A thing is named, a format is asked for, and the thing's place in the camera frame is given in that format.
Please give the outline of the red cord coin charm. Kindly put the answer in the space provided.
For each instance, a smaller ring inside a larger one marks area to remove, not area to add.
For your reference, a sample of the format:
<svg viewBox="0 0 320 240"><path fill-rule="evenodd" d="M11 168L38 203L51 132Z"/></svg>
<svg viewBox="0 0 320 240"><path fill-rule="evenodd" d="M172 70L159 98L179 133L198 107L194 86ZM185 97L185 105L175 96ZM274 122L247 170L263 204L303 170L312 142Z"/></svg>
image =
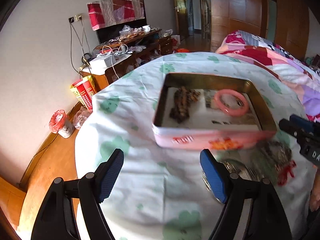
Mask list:
<svg viewBox="0 0 320 240"><path fill-rule="evenodd" d="M282 167L281 170L278 172L278 186L284 186L287 184L288 177L294 178L295 175L293 174L293 169L296 167L296 162L294 160L289 161L289 163Z"/></svg>

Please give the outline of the pink bangle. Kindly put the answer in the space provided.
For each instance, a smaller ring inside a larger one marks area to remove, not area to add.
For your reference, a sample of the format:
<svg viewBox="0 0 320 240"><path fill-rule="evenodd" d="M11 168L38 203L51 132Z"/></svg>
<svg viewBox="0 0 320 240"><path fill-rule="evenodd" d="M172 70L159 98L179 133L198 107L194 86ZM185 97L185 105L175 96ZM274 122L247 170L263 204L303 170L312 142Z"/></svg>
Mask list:
<svg viewBox="0 0 320 240"><path fill-rule="evenodd" d="M240 117L249 111L248 100L239 92L232 89L222 89L214 95L215 105L223 111L223 113Z"/></svg>

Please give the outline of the white green-patterned bed sheet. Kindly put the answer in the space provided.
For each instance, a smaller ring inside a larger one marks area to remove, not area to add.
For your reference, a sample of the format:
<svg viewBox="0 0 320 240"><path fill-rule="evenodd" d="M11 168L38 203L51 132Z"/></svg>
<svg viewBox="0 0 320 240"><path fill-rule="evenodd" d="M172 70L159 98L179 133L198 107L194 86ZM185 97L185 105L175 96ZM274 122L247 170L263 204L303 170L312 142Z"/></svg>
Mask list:
<svg viewBox="0 0 320 240"><path fill-rule="evenodd" d="M296 93L268 71L208 52L171 54L138 67L93 96L93 112L75 140L78 177L119 148L125 159L101 209L116 239L208 239L222 205L206 189L199 151L159 147L152 120L166 74L244 77L276 120L305 117Z"/></svg>

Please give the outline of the pink metal tin box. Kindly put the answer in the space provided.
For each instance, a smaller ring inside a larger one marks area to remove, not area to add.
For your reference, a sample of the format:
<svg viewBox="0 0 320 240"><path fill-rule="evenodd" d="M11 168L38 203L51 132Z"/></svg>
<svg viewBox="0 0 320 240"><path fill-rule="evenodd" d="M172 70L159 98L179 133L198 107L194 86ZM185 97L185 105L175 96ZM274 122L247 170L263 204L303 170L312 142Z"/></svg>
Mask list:
<svg viewBox="0 0 320 240"><path fill-rule="evenodd" d="M215 105L222 89L241 93L249 111L229 116ZM164 148L186 150L236 150L250 148L272 138L276 122L262 95L249 79L200 73L169 73L165 76L152 130Z"/></svg>

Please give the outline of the clear plastic bag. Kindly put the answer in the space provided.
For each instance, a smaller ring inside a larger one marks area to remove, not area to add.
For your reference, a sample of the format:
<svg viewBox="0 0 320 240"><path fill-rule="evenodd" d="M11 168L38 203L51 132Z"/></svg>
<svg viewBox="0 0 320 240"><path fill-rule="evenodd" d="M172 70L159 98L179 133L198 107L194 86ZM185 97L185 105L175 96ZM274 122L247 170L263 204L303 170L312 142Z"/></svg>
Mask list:
<svg viewBox="0 0 320 240"><path fill-rule="evenodd" d="M73 118L74 128L79 130L91 114L92 114L91 109L87 109L86 107L81 106Z"/></svg>

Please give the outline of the white bin with red bag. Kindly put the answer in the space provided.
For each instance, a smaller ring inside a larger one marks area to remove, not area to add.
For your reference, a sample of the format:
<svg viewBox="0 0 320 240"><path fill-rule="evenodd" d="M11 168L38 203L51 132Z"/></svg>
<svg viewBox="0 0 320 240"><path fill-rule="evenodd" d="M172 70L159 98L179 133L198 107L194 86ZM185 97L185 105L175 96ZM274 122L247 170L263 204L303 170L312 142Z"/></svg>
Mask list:
<svg viewBox="0 0 320 240"><path fill-rule="evenodd" d="M63 109L52 115L49 129L52 133L57 133L65 139L69 138L74 132L74 126Z"/></svg>

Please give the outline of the red yellow carton box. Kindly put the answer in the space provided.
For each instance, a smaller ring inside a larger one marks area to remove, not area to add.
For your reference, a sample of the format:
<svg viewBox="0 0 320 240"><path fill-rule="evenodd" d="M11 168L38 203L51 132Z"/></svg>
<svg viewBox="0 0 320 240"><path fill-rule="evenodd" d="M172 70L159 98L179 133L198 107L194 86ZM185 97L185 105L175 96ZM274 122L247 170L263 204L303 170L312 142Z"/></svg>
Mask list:
<svg viewBox="0 0 320 240"><path fill-rule="evenodd" d="M70 86L70 90L84 107L92 110L92 97L96 94L96 88L91 75L85 76L74 82Z"/></svg>

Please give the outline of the pink patchwork quilt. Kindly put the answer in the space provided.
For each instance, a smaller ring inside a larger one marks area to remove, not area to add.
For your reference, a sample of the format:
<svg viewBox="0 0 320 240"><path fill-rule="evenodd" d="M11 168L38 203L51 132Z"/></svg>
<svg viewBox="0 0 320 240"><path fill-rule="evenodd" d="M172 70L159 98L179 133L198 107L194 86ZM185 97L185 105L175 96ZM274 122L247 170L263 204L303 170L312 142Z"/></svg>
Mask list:
<svg viewBox="0 0 320 240"><path fill-rule="evenodd" d="M319 122L319 75L281 46L242 30L228 34L217 54L265 69L298 96L310 121Z"/></svg>

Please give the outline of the wooden wardrobe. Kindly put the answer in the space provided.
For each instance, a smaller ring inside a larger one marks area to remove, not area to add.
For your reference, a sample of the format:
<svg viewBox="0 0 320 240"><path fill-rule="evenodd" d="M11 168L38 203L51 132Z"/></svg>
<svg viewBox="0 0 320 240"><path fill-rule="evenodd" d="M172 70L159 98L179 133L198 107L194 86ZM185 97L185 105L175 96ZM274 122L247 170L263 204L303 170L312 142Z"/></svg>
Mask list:
<svg viewBox="0 0 320 240"><path fill-rule="evenodd" d="M306 55L309 9L303 0L210 0L211 50L236 30L266 38L297 59Z"/></svg>

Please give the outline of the white box on cabinet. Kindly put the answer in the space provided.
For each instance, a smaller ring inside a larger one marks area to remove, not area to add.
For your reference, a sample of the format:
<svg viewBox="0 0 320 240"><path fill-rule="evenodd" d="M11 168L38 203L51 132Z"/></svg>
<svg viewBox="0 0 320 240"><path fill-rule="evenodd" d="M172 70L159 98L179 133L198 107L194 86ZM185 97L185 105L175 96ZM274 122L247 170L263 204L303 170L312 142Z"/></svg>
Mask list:
<svg viewBox="0 0 320 240"><path fill-rule="evenodd" d="M92 59L90 62L91 68L101 68L101 69L107 69L109 67L112 67L114 64L116 64L116 59L114 55L107 54L98 56L95 59Z"/></svg>

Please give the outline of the wooden TV cabinet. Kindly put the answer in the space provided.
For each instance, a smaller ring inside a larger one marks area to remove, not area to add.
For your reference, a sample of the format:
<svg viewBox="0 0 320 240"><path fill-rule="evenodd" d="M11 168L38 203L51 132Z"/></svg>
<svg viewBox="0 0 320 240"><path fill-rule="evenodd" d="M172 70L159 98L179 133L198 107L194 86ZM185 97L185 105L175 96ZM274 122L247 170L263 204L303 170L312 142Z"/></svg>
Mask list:
<svg viewBox="0 0 320 240"><path fill-rule="evenodd" d="M97 91L100 91L139 66L171 54L173 52L171 35L171 29L165 31L154 29L119 43L99 45L94 52L107 55L105 65L95 67L92 61L84 59L80 74L91 75Z"/></svg>

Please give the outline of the television with patchwork cover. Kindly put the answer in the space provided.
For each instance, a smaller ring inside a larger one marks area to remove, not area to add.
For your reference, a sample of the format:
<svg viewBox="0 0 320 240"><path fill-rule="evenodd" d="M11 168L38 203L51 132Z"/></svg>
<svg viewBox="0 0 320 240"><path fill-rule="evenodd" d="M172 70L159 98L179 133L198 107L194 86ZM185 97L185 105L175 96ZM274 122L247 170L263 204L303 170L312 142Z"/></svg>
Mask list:
<svg viewBox="0 0 320 240"><path fill-rule="evenodd" d="M131 28L147 25L144 0L100 0L87 3L87 9L100 43L119 36L125 25Z"/></svg>

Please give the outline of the wooden door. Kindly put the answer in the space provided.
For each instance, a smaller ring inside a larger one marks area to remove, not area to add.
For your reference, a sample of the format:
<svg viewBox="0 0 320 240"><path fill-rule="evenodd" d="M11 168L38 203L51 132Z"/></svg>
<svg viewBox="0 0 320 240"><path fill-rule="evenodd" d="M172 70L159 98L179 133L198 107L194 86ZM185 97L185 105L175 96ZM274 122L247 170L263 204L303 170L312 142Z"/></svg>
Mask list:
<svg viewBox="0 0 320 240"><path fill-rule="evenodd" d="M174 10L176 16L177 33L180 35L182 41L189 36L186 0L174 0Z"/></svg>

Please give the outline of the wall power socket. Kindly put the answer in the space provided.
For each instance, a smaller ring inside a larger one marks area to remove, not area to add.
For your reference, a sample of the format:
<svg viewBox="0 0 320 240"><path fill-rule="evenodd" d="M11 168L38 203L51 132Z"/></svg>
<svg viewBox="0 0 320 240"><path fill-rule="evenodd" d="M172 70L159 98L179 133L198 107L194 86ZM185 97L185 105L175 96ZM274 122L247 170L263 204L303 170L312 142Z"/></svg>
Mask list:
<svg viewBox="0 0 320 240"><path fill-rule="evenodd" d="M75 16L72 16L68 19L69 23L74 23L74 22L78 22L78 21L82 21L82 15L81 14L77 14Z"/></svg>

